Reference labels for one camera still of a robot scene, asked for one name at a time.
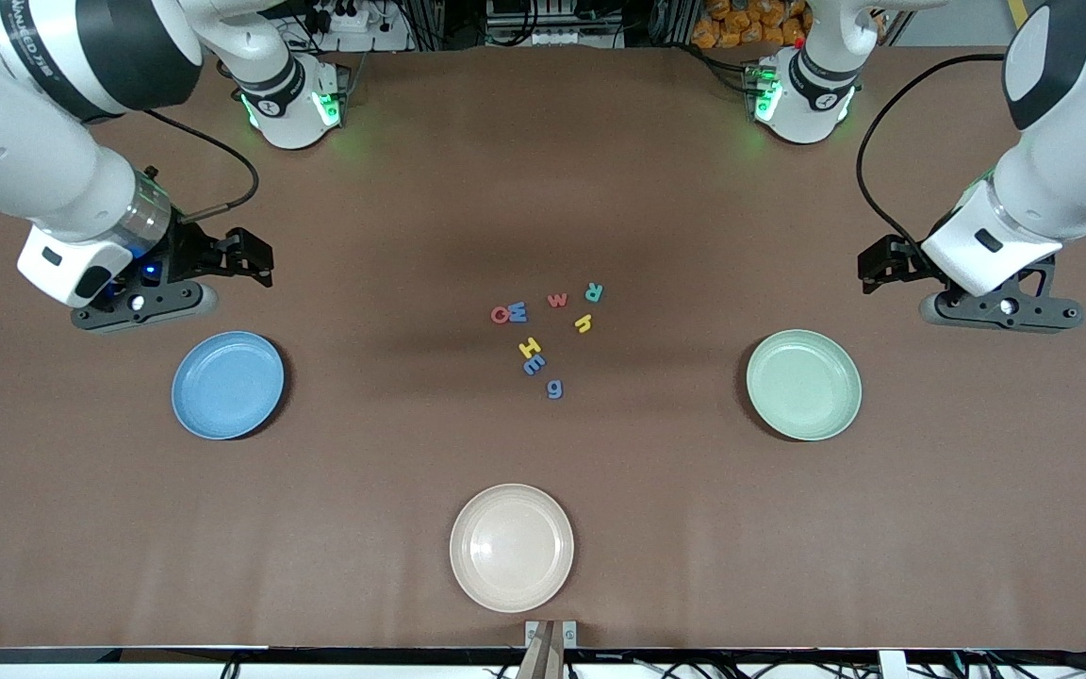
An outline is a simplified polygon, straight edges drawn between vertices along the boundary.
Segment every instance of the table surface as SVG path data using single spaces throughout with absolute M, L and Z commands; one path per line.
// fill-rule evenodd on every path
M 258 197 L 205 227 L 275 247 L 273 289 L 212 280 L 210 317 L 86 335 L 14 271 L 25 223 L 0 216 L 0 645 L 513 644 L 573 618 L 599 646 L 1086 647 L 1086 326 L 929 326 L 932 285 L 854 278 L 884 234 L 861 134 L 954 53 L 875 53 L 815 147 L 677 51 L 376 55 L 346 128 L 296 152 L 205 74 L 169 115 L 257 164 Z M 186 210 L 245 188 L 147 116 L 94 133 Z M 1014 141 L 998 66 L 956 66 L 875 135 L 871 189 L 925 232 Z M 1086 305 L 1086 240 L 1060 264 Z M 518 300 L 528 326 L 490 323 Z M 836 439 L 776 438 L 742 399 L 750 348 L 787 327 L 861 370 Z M 236 328 L 283 351 L 289 402 L 202 441 L 169 379 Z M 526 336 L 560 401 L 522 375 Z M 577 537 L 529 614 L 482 609 L 447 563 L 496 482 L 546 490 Z

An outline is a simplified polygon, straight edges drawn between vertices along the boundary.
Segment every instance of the green plate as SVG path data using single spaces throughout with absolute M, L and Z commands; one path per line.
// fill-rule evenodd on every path
M 748 397 L 773 429 L 801 441 L 845 431 L 861 407 L 861 375 L 841 344 L 810 330 L 768 336 L 748 360 Z

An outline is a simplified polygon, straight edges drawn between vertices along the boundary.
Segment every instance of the blue plate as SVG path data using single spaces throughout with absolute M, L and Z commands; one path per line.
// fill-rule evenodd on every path
M 237 439 L 258 428 L 283 394 L 283 361 L 254 332 L 223 332 L 200 342 L 178 364 L 169 402 L 187 430 L 204 439 Z

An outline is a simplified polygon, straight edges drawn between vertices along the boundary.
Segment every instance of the yellow stripe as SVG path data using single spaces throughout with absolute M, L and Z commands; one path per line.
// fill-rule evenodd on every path
M 1016 27 L 1025 24 L 1025 18 L 1030 17 L 1030 12 L 1025 11 L 1025 0 L 1008 0 L 1008 12 L 1012 12 L 1012 23 Z

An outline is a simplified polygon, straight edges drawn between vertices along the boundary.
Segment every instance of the gray floor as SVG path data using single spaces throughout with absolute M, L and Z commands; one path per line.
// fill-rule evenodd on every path
M 902 47 L 1007 47 L 1016 26 L 1005 0 L 954 0 L 911 17 Z

